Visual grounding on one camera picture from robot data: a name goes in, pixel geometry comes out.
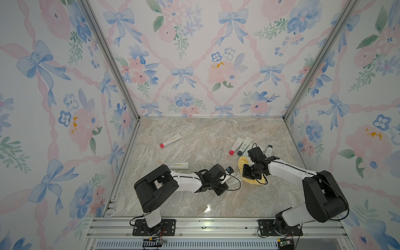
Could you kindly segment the dark green cap toothpaste tube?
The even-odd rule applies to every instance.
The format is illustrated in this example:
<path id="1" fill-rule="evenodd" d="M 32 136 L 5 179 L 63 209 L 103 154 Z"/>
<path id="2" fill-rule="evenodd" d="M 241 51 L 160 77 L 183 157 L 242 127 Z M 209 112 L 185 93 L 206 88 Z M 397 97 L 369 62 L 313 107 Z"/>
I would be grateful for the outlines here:
<path id="1" fill-rule="evenodd" d="M 245 140 L 243 141 L 243 143 L 241 144 L 240 148 L 238 149 L 237 154 L 239 156 L 242 156 L 252 141 L 253 141 L 253 139 L 246 137 Z"/>

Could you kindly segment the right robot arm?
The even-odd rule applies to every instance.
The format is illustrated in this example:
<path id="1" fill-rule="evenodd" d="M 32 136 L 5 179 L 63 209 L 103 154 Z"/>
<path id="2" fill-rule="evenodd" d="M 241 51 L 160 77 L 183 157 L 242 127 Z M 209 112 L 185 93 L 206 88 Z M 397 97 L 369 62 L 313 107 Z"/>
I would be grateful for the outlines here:
<path id="1" fill-rule="evenodd" d="M 284 179 L 302 188 L 304 193 L 304 204 L 276 214 L 274 228 L 278 234 L 288 234 L 308 222 L 324 223 L 337 220 L 340 214 L 350 212 L 347 199 L 328 171 L 315 172 L 302 169 L 275 156 L 243 164 L 243 179 L 260 182 L 267 176 Z"/>

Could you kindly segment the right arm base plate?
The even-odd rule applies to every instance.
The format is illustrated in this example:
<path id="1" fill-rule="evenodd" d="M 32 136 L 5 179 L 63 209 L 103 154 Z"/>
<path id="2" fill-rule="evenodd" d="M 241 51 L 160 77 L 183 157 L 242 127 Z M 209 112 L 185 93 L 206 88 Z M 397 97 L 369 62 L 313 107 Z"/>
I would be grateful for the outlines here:
<path id="1" fill-rule="evenodd" d="M 261 237 L 270 236 L 303 236 L 302 226 L 289 227 L 284 222 L 275 219 L 259 219 L 257 234 Z"/>

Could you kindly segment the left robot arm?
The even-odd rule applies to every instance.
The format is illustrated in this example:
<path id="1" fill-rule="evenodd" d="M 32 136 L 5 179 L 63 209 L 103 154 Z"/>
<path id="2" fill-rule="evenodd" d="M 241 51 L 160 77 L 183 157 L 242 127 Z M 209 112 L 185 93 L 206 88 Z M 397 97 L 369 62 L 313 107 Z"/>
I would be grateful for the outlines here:
<path id="1" fill-rule="evenodd" d="M 147 228 L 161 226 L 159 208 L 175 192 L 202 193 L 211 190 L 220 196 L 229 189 L 227 180 L 233 173 L 231 167 L 224 169 L 219 164 L 192 174 L 177 173 L 167 165 L 159 166 L 134 184 Z"/>

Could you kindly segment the black cap toothpaste tube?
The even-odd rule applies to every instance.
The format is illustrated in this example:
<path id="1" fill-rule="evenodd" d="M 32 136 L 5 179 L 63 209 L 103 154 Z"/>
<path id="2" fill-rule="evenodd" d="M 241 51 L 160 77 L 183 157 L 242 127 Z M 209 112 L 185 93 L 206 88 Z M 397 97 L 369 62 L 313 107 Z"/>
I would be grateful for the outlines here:
<path id="1" fill-rule="evenodd" d="M 238 188 L 242 181 L 243 178 L 241 176 L 235 176 L 235 177 L 230 177 L 226 181 L 226 184 L 228 185 L 229 188 Z"/>

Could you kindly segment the yellow cleaning cloth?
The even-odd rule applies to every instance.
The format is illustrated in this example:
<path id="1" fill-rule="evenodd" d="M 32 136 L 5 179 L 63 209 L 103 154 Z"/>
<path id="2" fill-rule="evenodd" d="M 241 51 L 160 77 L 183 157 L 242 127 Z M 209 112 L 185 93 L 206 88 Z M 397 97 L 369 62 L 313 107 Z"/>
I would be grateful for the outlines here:
<path id="1" fill-rule="evenodd" d="M 268 182 L 265 179 L 262 179 L 262 180 L 258 180 L 258 179 L 251 180 L 251 179 L 243 177 L 244 165 L 248 165 L 248 164 L 249 164 L 249 161 L 248 161 L 247 157 L 244 157 L 244 156 L 240 156 L 239 157 L 238 168 L 239 168 L 239 171 L 240 171 L 240 176 L 242 177 L 243 181 L 248 183 L 248 184 L 251 184 L 251 185 L 266 185 Z"/>

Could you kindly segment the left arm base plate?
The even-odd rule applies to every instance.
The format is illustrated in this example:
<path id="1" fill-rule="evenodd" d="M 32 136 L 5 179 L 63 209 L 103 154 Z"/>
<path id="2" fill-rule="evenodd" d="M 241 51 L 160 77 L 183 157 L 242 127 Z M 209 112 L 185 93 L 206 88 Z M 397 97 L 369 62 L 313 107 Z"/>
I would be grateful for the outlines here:
<path id="1" fill-rule="evenodd" d="M 137 219 L 133 224 L 133 236 L 174 236 L 176 231 L 175 219 L 162 219 L 161 223 L 150 228 L 145 219 Z"/>

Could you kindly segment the toothpaste tube near left arm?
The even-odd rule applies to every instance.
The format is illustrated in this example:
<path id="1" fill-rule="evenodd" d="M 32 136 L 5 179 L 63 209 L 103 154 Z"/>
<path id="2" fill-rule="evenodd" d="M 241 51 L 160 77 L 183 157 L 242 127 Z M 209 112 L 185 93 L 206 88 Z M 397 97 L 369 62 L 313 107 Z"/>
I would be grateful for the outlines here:
<path id="1" fill-rule="evenodd" d="M 170 170 L 186 170 L 189 169 L 189 164 L 188 162 L 180 162 L 180 163 L 168 163 L 166 164 L 166 166 L 170 169 Z"/>

